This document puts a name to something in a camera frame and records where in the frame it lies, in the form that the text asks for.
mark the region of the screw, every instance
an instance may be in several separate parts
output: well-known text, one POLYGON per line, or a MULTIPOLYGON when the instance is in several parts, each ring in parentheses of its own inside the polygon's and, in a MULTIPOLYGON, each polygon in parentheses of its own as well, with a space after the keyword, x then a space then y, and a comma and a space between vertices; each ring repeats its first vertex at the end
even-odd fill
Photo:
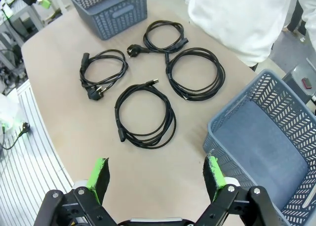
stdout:
POLYGON ((235 187, 233 187, 232 185, 230 185, 229 187, 228 187, 228 191, 229 192, 233 192, 235 190, 235 187))
POLYGON ((253 192, 258 195, 258 194, 260 194, 260 189, 259 189, 259 188, 255 188, 255 189, 253 190, 253 192))

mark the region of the white shirt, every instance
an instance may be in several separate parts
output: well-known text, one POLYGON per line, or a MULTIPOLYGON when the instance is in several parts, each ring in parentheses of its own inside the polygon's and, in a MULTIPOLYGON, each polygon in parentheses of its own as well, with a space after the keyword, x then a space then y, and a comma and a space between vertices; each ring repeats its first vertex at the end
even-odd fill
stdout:
MULTIPOLYGON (((190 19, 248 66, 264 61, 278 38, 291 0, 186 0, 190 19)), ((316 0, 299 0, 316 47, 316 0)))

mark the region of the coiled power cord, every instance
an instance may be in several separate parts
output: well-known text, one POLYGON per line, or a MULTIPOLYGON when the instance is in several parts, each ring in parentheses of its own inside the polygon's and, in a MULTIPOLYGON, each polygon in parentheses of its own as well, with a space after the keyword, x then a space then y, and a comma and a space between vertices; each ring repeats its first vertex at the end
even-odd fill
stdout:
POLYGON ((188 100, 188 101, 207 100, 213 97, 224 84, 225 76, 226 76, 225 70, 223 66, 221 65, 221 63, 218 61, 217 57, 207 49, 204 49, 204 48, 186 49, 180 52, 179 54, 177 54, 177 56, 174 57, 171 61, 168 60, 168 55, 166 57, 167 57, 166 74, 168 76, 169 82, 173 90, 185 100, 188 100), (193 89, 186 88, 185 86, 179 84, 177 81, 173 79, 172 77, 173 67, 176 64, 176 62, 185 55, 197 55, 205 59, 208 59, 215 64, 217 73, 216 73, 216 77, 214 81, 210 85, 199 90, 193 90, 193 89))
POLYGON ((127 48, 127 54, 129 55, 129 57, 136 57, 140 53, 166 53, 166 54, 174 53, 181 50, 182 47, 188 42, 189 42, 188 39, 184 37, 184 28, 180 23, 160 20, 160 21, 153 22, 147 28, 146 33, 143 36, 143 43, 146 46, 146 48, 141 47, 140 45, 130 45, 127 48), (149 32, 157 27, 161 27, 165 25, 173 26, 175 29, 178 30, 178 32, 180 33, 180 36, 171 45, 168 45, 164 48, 159 48, 150 41, 149 32))
POLYGON ((171 141, 171 139, 174 136, 174 133, 176 131, 177 120, 176 120, 176 116, 174 114, 174 111, 171 107, 171 104, 170 104, 170 101, 168 100, 168 98, 153 86, 157 82, 158 82, 158 80, 151 80, 151 81, 148 81, 144 84, 132 85, 132 86, 128 87, 118 97, 117 102, 115 104, 115 119, 116 119, 116 123, 118 126, 118 135, 119 135, 121 142, 124 142, 127 139, 128 141, 130 141, 132 144, 134 144, 135 146, 137 146, 139 148, 157 149, 157 148, 161 148, 161 147, 165 146, 167 143, 169 143, 171 141), (134 93, 136 91, 149 91, 149 92, 153 93, 154 95, 158 96, 164 102, 165 107, 166 107, 166 113, 165 113, 165 116, 164 116, 164 119, 163 119, 161 125, 156 130, 154 130, 153 132, 148 133, 148 134, 132 133, 132 132, 128 131, 120 121, 119 109, 120 109, 121 105, 132 93, 134 93), (171 136, 169 137, 169 139, 167 141, 160 144, 159 146, 156 146, 157 144, 160 143, 162 137, 167 132, 167 130, 169 129, 172 122, 174 122, 174 125, 173 125, 173 131, 172 131, 171 136))
POLYGON ((98 53, 96 56, 89 58, 90 54, 89 53, 84 53, 82 60, 81 60, 81 68, 80 68, 80 81, 81 81, 81 86, 84 87, 88 93, 88 97, 89 99, 92 100, 99 100, 101 98, 103 98, 104 96, 104 92, 107 91, 108 89, 110 89, 121 77, 123 77, 123 75, 126 73, 127 69, 128 69, 128 64, 125 60, 125 56, 123 54, 123 52, 121 52, 120 50, 117 49, 108 49, 105 50, 101 53, 98 53), (112 55, 112 54, 105 54, 108 52, 117 52, 121 55, 121 57, 116 56, 116 55, 112 55), (106 78, 103 79, 99 82, 92 82, 89 81, 88 79, 85 78, 85 73, 89 67, 89 65, 98 59, 117 59, 119 61, 122 62, 122 68, 121 70, 106 78))

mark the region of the beige tabletop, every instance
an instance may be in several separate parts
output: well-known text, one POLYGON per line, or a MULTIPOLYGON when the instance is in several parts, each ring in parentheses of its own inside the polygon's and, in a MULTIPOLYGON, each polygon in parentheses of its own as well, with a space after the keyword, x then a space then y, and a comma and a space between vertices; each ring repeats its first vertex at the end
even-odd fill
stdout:
MULTIPOLYGON (((161 27, 151 34, 159 46, 172 43, 178 34, 161 27)), ((117 221, 129 218, 183 217, 196 221, 209 204, 202 164, 207 123, 248 84, 255 74, 229 50, 199 28, 179 19, 172 11, 157 13, 148 8, 148 19, 108 41, 101 41, 86 27, 75 10, 39 31, 22 47, 22 53, 40 113, 52 142, 73 181, 87 179, 100 157, 109 157, 111 180, 103 206, 117 221), (165 74, 163 54, 140 54, 128 58, 124 77, 99 101, 89 100, 79 81, 84 52, 91 56, 106 50, 126 53, 130 44, 142 45, 147 26, 156 20, 180 22, 189 43, 216 54, 226 71, 226 80, 211 99, 189 102, 171 88, 165 74), (177 118, 172 141, 157 150, 120 142, 114 116, 117 97, 130 85, 159 79, 155 87, 170 100, 177 118)), ((118 72, 115 60, 94 62, 87 71, 93 81, 118 72)), ((201 57, 187 56, 174 68, 174 78, 189 88, 201 88, 215 77, 215 66, 201 57)), ((162 121, 162 101, 146 92, 133 94, 122 105, 125 126, 136 133, 149 133, 162 121)))

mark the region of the blue plastic basket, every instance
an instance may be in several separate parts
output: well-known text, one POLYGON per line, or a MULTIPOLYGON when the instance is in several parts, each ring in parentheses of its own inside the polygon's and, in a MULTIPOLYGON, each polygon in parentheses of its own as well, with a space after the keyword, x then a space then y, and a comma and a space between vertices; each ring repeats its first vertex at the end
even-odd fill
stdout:
POLYGON ((281 225, 302 226, 316 206, 316 196, 309 197, 316 185, 315 126, 299 97, 265 70, 208 123, 203 148, 242 187, 264 186, 281 225))
POLYGON ((147 18, 147 0, 72 0, 91 30, 107 40, 147 18))

